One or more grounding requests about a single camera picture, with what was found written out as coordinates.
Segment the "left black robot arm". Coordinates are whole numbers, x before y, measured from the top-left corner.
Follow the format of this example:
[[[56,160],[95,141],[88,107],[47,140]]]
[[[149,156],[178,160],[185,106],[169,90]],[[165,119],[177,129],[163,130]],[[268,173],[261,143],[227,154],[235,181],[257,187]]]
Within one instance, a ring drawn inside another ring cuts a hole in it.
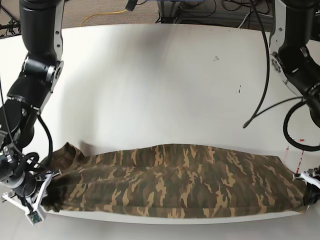
[[[320,66],[311,57],[307,43],[312,36],[318,0],[274,0],[269,36],[271,64],[283,83],[301,101],[290,108],[283,122],[283,134],[293,147],[318,152],[320,147],[295,141],[288,132],[291,116],[303,106],[316,126],[320,125]]]

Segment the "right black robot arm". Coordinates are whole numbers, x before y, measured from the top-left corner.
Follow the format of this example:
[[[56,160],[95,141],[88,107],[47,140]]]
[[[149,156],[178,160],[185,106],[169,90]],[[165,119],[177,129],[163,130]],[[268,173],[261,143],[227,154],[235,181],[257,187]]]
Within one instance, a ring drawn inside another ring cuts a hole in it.
[[[62,0],[21,0],[20,30],[27,54],[17,80],[0,96],[0,180],[21,200],[37,190],[35,173],[48,170],[35,152],[23,153],[34,137],[34,124],[49,101],[64,63]]]

